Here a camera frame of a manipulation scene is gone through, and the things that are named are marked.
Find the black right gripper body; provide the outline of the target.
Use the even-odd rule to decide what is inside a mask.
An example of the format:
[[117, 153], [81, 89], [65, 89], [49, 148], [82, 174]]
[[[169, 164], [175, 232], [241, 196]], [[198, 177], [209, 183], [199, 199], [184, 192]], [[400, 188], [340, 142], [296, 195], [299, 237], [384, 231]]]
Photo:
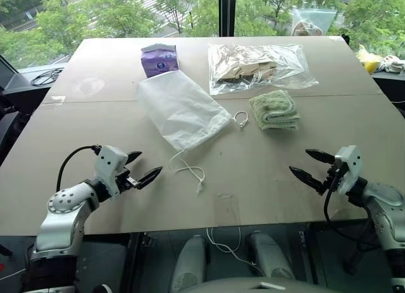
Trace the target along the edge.
[[327, 163], [330, 164], [331, 167], [327, 170], [327, 176], [323, 182], [323, 193], [326, 193], [326, 191], [335, 192], [337, 190], [338, 183], [342, 178], [342, 171], [340, 168], [344, 164], [341, 161], [327, 161]]

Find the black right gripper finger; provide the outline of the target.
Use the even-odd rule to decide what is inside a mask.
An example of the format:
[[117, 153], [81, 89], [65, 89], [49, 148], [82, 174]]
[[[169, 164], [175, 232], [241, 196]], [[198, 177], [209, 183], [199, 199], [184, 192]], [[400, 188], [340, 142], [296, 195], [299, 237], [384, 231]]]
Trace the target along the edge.
[[326, 188], [323, 182], [315, 179], [311, 174], [300, 168], [289, 166], [289, 170], [298, 180], [314, 189], [320, 196], [324, 195]]
[[335, 156], [318, 149], [306, 149], [305, 152], [313, 159], [322, 163], [334, 164]]

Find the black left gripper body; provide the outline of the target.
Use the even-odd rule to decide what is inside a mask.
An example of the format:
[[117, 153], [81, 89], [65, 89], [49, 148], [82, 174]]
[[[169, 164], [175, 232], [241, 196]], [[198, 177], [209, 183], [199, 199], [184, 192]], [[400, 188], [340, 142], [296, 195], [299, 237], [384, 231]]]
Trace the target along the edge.
[[115, 175], [115, 183], [119, 192], [141, 189], [140, 182], [130, 176], [130, 170], [126, 167]]

